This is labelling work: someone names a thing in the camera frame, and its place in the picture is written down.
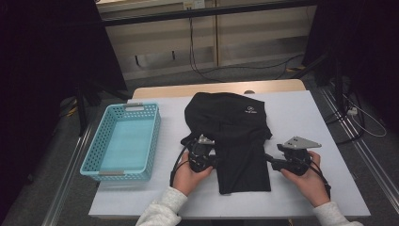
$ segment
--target electrical outlet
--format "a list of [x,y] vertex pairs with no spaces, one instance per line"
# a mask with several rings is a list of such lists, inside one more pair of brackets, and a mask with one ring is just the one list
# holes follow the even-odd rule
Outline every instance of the electrical outlet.
[[205,0],[194,0],[193,8],[194,9],[205,8]]
[[193,1],[183,1],[183,9],[184,10],[194,9]]

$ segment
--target white cable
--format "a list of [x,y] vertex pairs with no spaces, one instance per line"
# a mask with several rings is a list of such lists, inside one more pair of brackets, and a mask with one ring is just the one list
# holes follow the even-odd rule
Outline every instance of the white cable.
[[372,120],[374,120],[379,126],[381,126],[381,128],[384,130],[384,134],[383,135],[376,135],[371,133],[370,131],[366,130],[365,128],[363,128],[356,120],[355,117],[353,117],[352,115],[352,119],[353,121],[361,128],[363,129],[365,132],[367,132],[368,134],[370,134],[371,136],[374,137],[384,137],[385,135],[387,135],[387,130],[385,129],[385,127],[375,118],[373,118],[373,116],[371,116],[370,114],[368,114],[367,112],[365,112],[363,109],[361,109],[360,107],[358,107],[357,105],[355,105],[353,102],[351,102],[345,95],[343,95],[343,97],[353,106],[355,106],[359,111],[363,112],[364,114],[366,114],[368,117],[370,117]]

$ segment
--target white table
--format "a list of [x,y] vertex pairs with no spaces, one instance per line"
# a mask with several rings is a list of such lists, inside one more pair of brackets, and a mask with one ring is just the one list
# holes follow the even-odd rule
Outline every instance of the white table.
[[[264,144],[265,151],[283,158],[276,145],[293,136],[323,145],[314,149],[322,156],[321,168],[332,186],[331,198],[347,217],[366,217],[370,212],[345,165],[311,94],[290,91],[249,94],[265,101],[267,124],[273,136]],[[159,104],[161,129],[152,178],[149,182],[101,182],[89,215],[98,218],[137,218],[168,186],[169,174],[182,149],[180,140],[189,134],[184,109],[191,97],[153,98]],[[183,218],[304,218],[312,216],[312,206],[278,171],[269,167],[271,192],[242,192],[229,196],[218,193],[216,172],[205,179],[190,195],[179,215]]]

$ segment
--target blue plastic basket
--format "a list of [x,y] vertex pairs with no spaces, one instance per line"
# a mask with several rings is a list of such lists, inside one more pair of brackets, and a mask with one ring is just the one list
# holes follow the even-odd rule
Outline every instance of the blue plastic basket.
[[161,117],[157,103],[110,105],[80,173],[96,181],[148,181]]

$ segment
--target black garment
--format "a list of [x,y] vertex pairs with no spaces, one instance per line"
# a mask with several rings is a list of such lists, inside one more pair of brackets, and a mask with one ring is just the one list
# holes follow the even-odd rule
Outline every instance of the black garment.
[[264,142],[272,134],[266,123],[264,102],[233,93],[197,93],[185,109],[191,134],[188,141],[204,134],[215,141],[220,194],[270,191]]

